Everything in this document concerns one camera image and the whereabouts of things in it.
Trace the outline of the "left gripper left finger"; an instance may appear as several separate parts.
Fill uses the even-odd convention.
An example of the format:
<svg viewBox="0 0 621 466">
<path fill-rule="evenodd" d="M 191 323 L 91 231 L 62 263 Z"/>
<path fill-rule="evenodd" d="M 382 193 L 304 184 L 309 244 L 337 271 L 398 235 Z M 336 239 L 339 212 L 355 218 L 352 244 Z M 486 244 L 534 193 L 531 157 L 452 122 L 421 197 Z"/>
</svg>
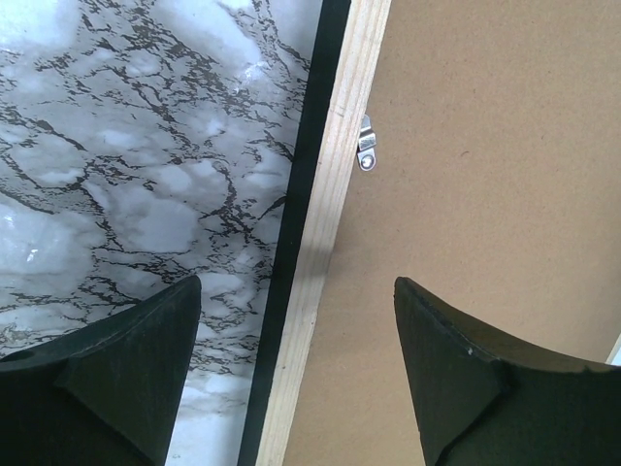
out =
<svg viewBox="0 0 621 466">
<path fill-rule="evenodd" d="M 3 357 L 2 464 L 164 464 L 200 313 L 192 276 Z"/>
</svg>

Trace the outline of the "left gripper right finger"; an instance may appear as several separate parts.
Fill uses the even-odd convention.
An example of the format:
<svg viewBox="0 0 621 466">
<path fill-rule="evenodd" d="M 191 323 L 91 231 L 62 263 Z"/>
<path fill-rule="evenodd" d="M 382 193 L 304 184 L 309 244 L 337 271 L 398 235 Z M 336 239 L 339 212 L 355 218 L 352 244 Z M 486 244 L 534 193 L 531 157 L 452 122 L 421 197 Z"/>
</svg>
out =
<svg viewBox="0 0 621 466">
<path fill-rule="evenodd" d="M 409 278 L 394 308 L 426 464 L 619 464 L 619 367 L 516 338 Z"/>
</svg>

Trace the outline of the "brown backing board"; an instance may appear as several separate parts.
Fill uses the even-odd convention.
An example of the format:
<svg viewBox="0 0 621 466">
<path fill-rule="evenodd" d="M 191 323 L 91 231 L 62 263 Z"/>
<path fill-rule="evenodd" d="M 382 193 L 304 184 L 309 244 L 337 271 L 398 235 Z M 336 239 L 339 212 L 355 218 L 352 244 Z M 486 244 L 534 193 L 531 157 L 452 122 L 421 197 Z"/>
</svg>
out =
<svg viewBox="0 0 621 466">
<path fill-rule="evenodd" d="M 409 277 L 542 347 L 620 334 L 620 5 L 396 1 L 284 461 L 419 465 L 393 308 Z"/>
</svg>

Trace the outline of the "wooden picture frame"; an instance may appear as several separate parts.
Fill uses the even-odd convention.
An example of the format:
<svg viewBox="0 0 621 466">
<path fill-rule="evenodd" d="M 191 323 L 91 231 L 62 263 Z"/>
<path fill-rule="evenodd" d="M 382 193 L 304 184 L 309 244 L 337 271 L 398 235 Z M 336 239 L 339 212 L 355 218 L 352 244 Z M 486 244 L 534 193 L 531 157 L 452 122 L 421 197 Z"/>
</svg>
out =
<svg viewBox="0 0 621 466">
<path fill-rule="evenodd" d="M 280 465 L 285 456 L 390 6 L 321 7 L 240 465 Z"/>
</svg>

